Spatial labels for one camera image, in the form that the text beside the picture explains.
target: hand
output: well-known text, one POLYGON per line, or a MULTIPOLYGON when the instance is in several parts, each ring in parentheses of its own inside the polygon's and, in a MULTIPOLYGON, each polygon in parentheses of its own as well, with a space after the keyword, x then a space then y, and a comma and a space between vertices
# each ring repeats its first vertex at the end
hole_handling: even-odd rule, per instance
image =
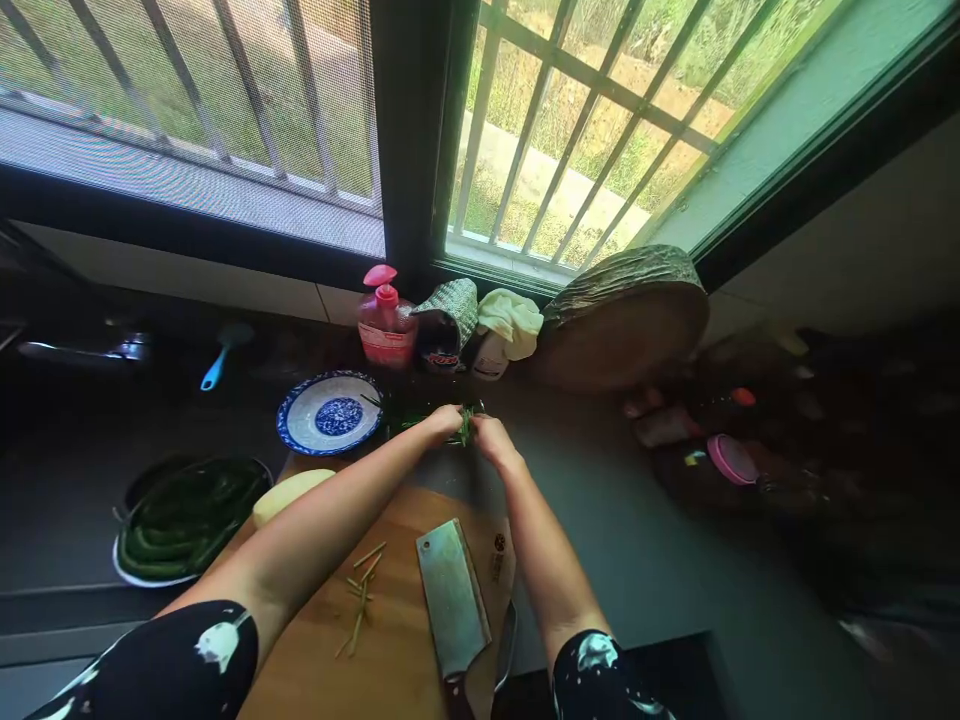
POLYGON ((497 418, 478 414, 470 418, 470 422, 474 430, 474 443, 487 460, 501 466, 511 459, 520 458, 507 429, 497 418))
POLYGON ((463 427, 459 405, 441 405, 420 423, 433 437, 433 445, 442 445, 447 438, 463 427))

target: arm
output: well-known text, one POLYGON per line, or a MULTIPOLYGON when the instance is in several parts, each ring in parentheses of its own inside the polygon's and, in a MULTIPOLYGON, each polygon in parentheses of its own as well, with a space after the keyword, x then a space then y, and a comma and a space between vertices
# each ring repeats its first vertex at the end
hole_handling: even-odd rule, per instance
POLYGON ((477 445, 503 478, 513 546, 552 674, 567 640, 590 629, 612 635, 610 626, 573 546, 503 424, 484 415, 475 415, 473 423, 477 445))
POLYGON ((253 616, 263 666, 294 615, 356 547, 403 477, 462 423, 445 405, 284 508, 234 555, 160 615, 207 600, 234 600, 253 616))

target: dish soap bottle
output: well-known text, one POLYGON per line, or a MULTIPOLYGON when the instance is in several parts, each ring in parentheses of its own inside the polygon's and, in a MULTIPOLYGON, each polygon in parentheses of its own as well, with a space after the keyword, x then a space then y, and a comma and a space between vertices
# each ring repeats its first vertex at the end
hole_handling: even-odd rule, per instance
POLYGON ((400 298, 390 283, 397 271, 389 265, 375 265, 363 278, 363 284, 377 289, 360 299, 357 327, 363 352, 374 365, 406 370, 413 359, 417 339, 414 304, 400 298))

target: sink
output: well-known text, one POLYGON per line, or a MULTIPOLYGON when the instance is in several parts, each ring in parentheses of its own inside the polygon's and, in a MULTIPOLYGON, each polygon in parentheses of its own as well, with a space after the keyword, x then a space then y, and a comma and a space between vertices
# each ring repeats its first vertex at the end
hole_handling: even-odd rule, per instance
POLYGON ((146 620, 183 591, 130 587, 113 568, 113 508, 144 470, 174 454, 238 454, 277 476, 288 453, 275 427, 285 385, 228 377, 214 393, 171 391, 179 378, 17 362, 0 367, 0 666, 76 657, 50 638, 146 620), (18 661, 30 634, 49 650, 18 661))

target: round cutting board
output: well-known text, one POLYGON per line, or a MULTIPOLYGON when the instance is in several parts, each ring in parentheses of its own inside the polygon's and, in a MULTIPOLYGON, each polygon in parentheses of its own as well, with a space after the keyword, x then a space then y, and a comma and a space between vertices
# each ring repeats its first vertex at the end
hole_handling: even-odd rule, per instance
POLYGON ((536 379, 574 392, 621 390, 696 349, 709 305, 686 253, 628 252, 581 275, 545 308, 530 363, 536 379))

